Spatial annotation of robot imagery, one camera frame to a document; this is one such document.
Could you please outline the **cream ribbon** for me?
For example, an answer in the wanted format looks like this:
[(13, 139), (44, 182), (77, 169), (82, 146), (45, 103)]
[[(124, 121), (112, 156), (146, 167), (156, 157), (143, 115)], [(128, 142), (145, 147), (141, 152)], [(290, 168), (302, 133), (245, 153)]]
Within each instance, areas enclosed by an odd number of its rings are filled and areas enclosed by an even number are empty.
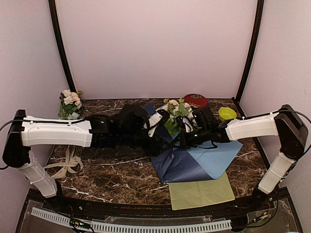
[(44, 169), (51, 169), (60, 167), (55, 174), (51, 175), (53, 179), (62, 179), (66, 176), (67, 173), (76, 174), (83, 170), (84, 164), (79, 156), (74, 155), (76, 147), (73, 147), (73, 150), (70, 151), (70, 146), (67, 147), (65, 151), (65, 161), (58, 162), (54, 164), (49, 164), (44, 167)]

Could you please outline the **light blue wrapping paper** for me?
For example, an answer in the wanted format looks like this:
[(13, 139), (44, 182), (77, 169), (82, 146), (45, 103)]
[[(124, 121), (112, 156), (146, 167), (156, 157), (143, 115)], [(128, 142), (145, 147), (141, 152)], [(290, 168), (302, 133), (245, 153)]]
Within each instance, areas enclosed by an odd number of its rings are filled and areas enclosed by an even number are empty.
[(196, 148), (170, 148), (151, 162), (162, 183), (195, 182), (218, 179), (242, 148), (242, 143), (202, 140)]

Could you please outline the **cream rose stem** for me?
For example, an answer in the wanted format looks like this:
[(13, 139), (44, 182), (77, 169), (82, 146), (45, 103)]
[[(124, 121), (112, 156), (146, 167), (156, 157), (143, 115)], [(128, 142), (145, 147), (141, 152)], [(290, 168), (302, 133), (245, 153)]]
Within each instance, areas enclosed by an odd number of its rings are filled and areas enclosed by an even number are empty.
[(164, 100), (164, 105), (159, 109), (167, 111), (174, 117), (188, 117), (190, 120), (194, 120), (192, 115), (193, 109), (188, 103), (184, 101), (183, 98), (180, 98), (179, 100), (172, 100), (167, 98)]

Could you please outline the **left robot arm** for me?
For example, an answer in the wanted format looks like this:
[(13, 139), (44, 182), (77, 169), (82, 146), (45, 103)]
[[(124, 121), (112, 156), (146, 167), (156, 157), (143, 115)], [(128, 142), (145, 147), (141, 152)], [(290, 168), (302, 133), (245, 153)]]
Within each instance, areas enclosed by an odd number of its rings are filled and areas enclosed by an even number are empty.
[(90, 116), (80, 120), (52, 120), (27, 116), (18, 110), (9, 121), (2, 159), (19, 170), (57, 211), (69, 207), (61, 186), (50, 177), (31, 151), (37, 145), (73, 145), (84, 148), (140, 147), (148, 156), (158, 156), (168, 143), (156, 135), (156, 128), (170, 118), (165, 110), (151, 116), (144, 109), (121, 110), (110, 117)]

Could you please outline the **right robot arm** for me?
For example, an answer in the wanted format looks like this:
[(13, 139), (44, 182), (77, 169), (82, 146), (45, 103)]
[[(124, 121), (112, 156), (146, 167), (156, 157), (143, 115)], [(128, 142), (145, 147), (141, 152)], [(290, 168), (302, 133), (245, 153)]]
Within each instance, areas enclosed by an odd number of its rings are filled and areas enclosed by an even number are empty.
[(297, 161), (310, 149), (306, 145), (309, 131), (301, 120), (303, 114), (295, 111), (288, 104), (270, 113), (225, 121), (217, 120), (211, 109), (206, 106), (195, 110), (193, 117), (198, 128), (191, 132), (186, 131), (187, 126), (182, 117), (177, 118), (182, 129), (170, 146), (186, 149), (197, 147), (207, 141), (229, 143), (254, 137), (275, 136), (279, 138), (281, 148), (258, 184), (260, 192), (248, 199), (248, 207), (253, 211), (259, 210), (266, 204), (266, 195), (274, 190)]

